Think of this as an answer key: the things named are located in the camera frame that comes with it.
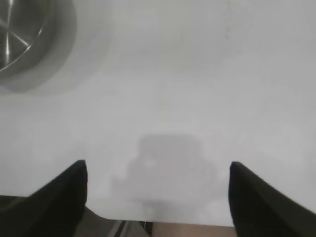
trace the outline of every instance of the white backdrop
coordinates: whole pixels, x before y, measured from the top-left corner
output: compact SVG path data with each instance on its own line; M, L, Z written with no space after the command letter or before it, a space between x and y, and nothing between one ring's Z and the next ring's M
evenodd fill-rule
M106 218L232 225L231 161L316 211L316 2L58 0L32 71L0 81L0 194L78 159Z

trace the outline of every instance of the white table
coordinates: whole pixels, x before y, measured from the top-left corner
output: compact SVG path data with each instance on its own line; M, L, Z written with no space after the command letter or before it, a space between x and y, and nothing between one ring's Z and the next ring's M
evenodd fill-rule
M78 159L117 219L231 225L231 161L316 211L314 0L59 0L57 44L0 82L0 194Z

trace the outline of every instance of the metal bowl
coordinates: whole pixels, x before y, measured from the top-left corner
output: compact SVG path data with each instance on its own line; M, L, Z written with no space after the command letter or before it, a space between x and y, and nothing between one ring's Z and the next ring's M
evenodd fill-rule
M0 0L0 78L36 65L54 34L54 0Z

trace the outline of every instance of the white countertop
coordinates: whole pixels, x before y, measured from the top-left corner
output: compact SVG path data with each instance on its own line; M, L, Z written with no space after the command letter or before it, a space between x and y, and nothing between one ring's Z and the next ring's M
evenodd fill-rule
M241 161L316 211L316 2L59 0L53 50L0 82L0 194L78 159L106 218L231 225Z

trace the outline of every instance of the floor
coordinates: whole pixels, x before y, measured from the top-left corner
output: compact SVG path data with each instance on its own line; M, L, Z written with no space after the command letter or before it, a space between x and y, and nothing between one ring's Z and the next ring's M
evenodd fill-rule
M106 237L113 222L86 209L75 237ZM154 223L153 237L237 237L237 235L234 228L230 227Z

